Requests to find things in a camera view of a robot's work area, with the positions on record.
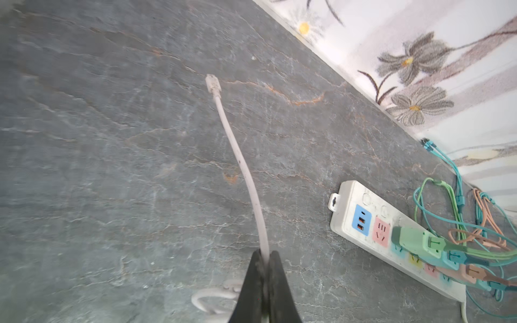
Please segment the teal charger with cable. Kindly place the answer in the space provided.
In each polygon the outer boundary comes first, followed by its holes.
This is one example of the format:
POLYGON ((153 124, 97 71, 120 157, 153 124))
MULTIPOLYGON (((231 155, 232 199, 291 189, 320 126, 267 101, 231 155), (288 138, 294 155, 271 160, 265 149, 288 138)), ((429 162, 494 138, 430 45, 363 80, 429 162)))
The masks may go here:
POLYGON ((469 248, 467 255, 475 259, 467 265, 467 275, 476 278, 478 283, 486 284, 495 290, 495 295, 502 299, 504 292, 516 291, 516 277, 497 276, 492 273, 493 267, 498 267, 501 274, 504 267, 516 264, 516 241, 507 238, 491 213, 497 209, 509 223, 513 232, 516 232, 516 224, 508 218, 505 211, 485 192, 478 188, 473 190, 475 198, 475 226, 472 232, 461 234, 461 244, 470 242, 477 244, 480 249, 469 248))
POLYGON ((447 261, 464 266, 463 269, 447 274, 448 278, 457 274, 456 282, 492 292, 495 301, 503 301, 507 293, 516 293, 516 276, 504 276, 504 268, 516 264, 516 241, 504 235, 490 208, 497 209, 506 221, 509 220, 508 216, 487 193, 474 188, 475 222, 466 222, 463 217, 466 205, 463 178, 458 166, 433 141, 424 138, 421 144, 427 152, 441 159, 454 171, 456 185, 452 187, 432 177, 424 179, 413 193, 413 219, 416 220, 417 214, 421 213, 427 230, 434 235, 427 242, 437 246, 447 261), (436 215, 425 208, 424 188, 428 183, 447 192, 452 206, 452 219, 436 215))

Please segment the white multicolour power strip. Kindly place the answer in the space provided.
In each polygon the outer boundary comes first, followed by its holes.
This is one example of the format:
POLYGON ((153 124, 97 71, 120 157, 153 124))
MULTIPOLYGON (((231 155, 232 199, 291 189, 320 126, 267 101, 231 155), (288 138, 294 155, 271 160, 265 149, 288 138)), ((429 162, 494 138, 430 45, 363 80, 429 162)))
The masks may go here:
POLYGON ((435 292, 461 303, 466 302, 466 288, 441 274, 416 255, 393 244, 396 227, 423 227, 387 203, 357 180, 342 182, 328 203, 332 211, 333 232, 385 261, 435 292))

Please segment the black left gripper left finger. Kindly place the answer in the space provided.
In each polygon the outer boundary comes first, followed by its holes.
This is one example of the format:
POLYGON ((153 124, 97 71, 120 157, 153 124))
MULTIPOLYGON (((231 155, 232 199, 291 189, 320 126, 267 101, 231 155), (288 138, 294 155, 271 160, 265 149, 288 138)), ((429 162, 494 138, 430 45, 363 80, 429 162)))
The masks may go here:
POLYGON ((260 323, 265 305, 266 267, 261 251, 254 251, 229 323, 260 323))

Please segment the green charger block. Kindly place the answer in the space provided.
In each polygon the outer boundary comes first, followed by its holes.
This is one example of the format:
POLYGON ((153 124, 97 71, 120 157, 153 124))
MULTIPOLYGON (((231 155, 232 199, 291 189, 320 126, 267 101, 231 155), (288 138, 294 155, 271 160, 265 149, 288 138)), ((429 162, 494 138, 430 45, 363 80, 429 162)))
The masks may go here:
POLYGON ((451 235, 446 238, 444 236, 437 235, 432 228, 418 231, 408 225, 403 225, 393 229, 393 243, 421 258, 430 257, 433 260, 439 260, 442 256, 446 255, 447 257, 452 257, 452 262, 468 265, 475 258, 467 255, 467 251, 469 248, 474 247, 470 247, 468 244, 461 244, 463 240, 461 234, 466 231, 472 232, 475 224, 466 223, 462 220, 459 213, 459 207, 455 199, 451 200, 454 214, 453 219, 447 219, 428 211, 423 202, 423 191, 426 184, 429 182, 438 187, 444 188, 448 191, 449 197, 452 197, 453 190, 451 185, 444 181, 427 177, 423 181, 422 185, 413 192, 413 201, 416 208, 414 216, 417 217, 417 214, 420 212, 423 215, 425 223, 429 223, 428 218, 433 217, 434 219, 453 225, 454 227, 450 230, 451 235))

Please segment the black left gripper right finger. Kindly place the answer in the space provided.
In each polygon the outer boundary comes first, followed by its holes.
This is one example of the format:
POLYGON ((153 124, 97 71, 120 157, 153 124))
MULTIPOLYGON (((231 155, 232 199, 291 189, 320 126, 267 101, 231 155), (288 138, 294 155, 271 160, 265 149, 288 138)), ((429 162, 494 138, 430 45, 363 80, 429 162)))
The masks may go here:
POLYGON ((302 323, 296 308, 278 251, 273 251, 268 264, 269 321, 302 323))

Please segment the pink charger with cable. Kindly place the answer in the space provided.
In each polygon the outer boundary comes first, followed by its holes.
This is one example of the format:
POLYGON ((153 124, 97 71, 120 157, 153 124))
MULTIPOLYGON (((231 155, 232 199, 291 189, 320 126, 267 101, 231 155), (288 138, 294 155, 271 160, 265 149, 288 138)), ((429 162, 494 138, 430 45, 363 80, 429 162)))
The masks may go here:
POLYGON ((516 291, 516 277, 505 278, 490 271, 516 264, 516 242, 506 237, 496 223, 492 210, 506 215, 488 194, 473 189, 475 223, 465 223, 456 217, 455 226, 448 230, 452 246, 446 247, 448 258, 459 263, 459 281, 465 285, 486 285, 502 292, 516 291))

